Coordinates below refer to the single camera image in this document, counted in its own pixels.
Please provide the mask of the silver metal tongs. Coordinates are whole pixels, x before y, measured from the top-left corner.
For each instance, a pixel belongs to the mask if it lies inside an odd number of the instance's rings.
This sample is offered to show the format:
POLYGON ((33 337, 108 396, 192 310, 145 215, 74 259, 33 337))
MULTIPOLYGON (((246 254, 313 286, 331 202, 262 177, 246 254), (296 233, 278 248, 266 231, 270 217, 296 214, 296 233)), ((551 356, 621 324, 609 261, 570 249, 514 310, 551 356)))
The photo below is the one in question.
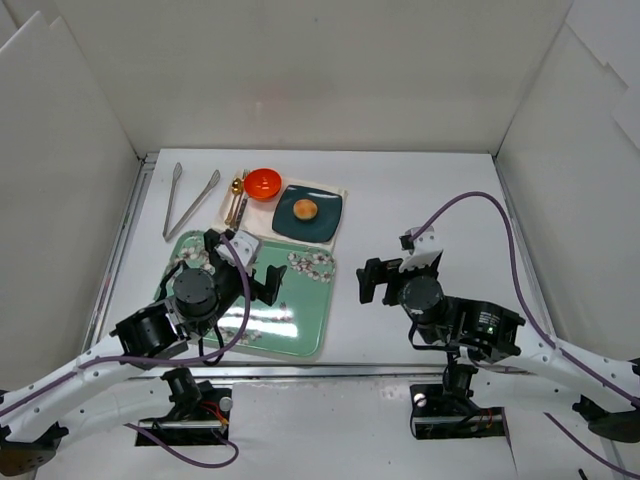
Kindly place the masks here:
POLYGON ((173 211, 175 196, 177 192, 177 187, 179 180, 181 178, 183 172, 183 168, 180 162, 176 163, 172 172, 171 178, 171 186, 169 199, 167 204, 167 209, 165 213, 165 219, 162 230, 162 237, 165 242, 169 242, 187 223, 187 221, 191 218, 191 216, 196 212, 199 206, 204 202, 206 197, 211 193, 211 191, 216 187, 221 178, 221 173, 218 169, 216 169, 211 175, 210 179, 199 193, 199 195, 193 200, 193 202, 189 205, 189 207, 185 210, 185 212, 181 215, 181 217, 177 220, 177 222, 171 226, 170 220, 173 211))

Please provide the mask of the round bread bun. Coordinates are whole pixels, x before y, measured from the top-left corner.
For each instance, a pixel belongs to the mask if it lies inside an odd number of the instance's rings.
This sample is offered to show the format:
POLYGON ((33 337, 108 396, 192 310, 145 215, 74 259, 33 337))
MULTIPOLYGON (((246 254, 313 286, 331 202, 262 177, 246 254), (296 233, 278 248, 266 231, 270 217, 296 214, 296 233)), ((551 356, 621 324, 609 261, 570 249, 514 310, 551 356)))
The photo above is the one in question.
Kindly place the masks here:
POLYGON ((297 200, 293 205, 293 214, 300 221, 311 221, 318 214, 317 204, 310 199, 297 200))

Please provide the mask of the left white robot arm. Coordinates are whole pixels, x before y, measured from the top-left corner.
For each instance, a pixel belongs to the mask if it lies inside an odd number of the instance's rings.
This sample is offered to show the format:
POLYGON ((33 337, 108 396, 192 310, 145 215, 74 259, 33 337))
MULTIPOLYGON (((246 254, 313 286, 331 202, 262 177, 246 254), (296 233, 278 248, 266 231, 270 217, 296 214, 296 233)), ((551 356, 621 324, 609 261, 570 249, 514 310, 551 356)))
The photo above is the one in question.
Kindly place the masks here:
POLYGON ((237 299, 273 305, 287 268, 255 278, 261 240, 244 231, 204 234, 207 268, 181 260, 161 279, 154 302, 116 324, 74 360, 1 395, 1 473, 19 476, 52 460, 61 446, 139 420, 182 421, 208 390, 191 373, 241 339, 247 321, 216 351, 186 358, 192 340, 217 327, 237 299))

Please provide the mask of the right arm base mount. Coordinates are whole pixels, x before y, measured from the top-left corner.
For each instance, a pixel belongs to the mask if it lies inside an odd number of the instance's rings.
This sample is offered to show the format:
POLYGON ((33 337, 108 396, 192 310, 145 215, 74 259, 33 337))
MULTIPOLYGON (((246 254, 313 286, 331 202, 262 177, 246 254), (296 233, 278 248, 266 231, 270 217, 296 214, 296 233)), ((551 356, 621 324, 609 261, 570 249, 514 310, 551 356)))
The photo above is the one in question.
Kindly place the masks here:
POLYGON ((412 384, 409 430, 416 440, 507 437, 502 407, 479 407, 472 400, 473 365, 451 361, 439 384, 412 384))

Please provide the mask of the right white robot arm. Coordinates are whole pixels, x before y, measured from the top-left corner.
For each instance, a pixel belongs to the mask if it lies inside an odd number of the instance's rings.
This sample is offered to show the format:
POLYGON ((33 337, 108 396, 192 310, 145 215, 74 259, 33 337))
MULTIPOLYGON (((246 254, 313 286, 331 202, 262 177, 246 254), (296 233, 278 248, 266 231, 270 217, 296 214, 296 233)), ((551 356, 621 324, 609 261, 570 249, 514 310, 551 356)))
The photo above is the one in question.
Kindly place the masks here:
POLYGON ((438 281, 442 249, 432 236, 400 239, 406 257, 371 258, 358 269, 359 300, 399 306, 418 351, 447 357, 438 384, 410 388, 410 429, 418 439, 480 438, 503 408, 575 414, 589 431, 639 440, 639 363, 598 355, 539 332, 519 313, 489 301, 449 296, 438 281))

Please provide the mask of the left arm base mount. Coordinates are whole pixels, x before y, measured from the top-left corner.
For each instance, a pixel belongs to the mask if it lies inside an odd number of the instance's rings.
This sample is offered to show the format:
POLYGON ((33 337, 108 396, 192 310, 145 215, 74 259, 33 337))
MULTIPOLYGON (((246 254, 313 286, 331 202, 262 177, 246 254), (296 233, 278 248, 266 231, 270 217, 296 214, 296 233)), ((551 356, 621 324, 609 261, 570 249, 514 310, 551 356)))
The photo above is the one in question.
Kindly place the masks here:
POLYGON ((222 445, 229 437, 232 388, 197 380, 188 368, 169 370, 160 377, 169 388, 170 409, 141 419, 137 426, 168 446, 222 445))

